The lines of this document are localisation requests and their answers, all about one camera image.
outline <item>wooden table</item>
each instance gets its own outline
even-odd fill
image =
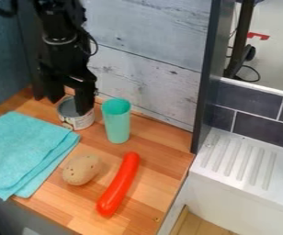
[[[0,116],[10,110],[60,125],[55,105],[47,99],[35,101],[30,89],[4,102]],[[99,104],[95,111],[96,123],[78,131],[82,136],[80,143],[41,188],[29,199],[16,196],[11,199],[76,234],[155,234],[193,161],[188,151],[191,134],[132,115],[130,140],[115,145],[107,140]],[[127,151],[141,155],[141,167],[117,213],[112,218],[103,218],[96,213],[96,201],[116,175]],[[103,170],[86,185],[68,185],[61,178],[62,168],[82,154],[101,157]]]

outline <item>white wood panel wall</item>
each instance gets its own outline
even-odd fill
[[[83,0],[100,96],[192,130],[211,0]]]
[[[200,73],[106,47],[89,69],[102,97],[127,98],[145,115],[192,130]]]

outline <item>green cup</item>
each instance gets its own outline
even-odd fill
[[[130,102],[122,98],[109,99],[101,106],[108,140],[124,143],[130,137]]]

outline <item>tin can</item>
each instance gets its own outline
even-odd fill
[[[67,129],[86,129],[95,121],[95,112],[93,108],[83,116],[80,116],[76,112],[76,105],[73,96],[65,97],[58,105],[57,111],[62,125]]]

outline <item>towel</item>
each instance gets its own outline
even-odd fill
[[[0,117],[0,197],[31,196],[79,141],[69,129],[17,112]]]

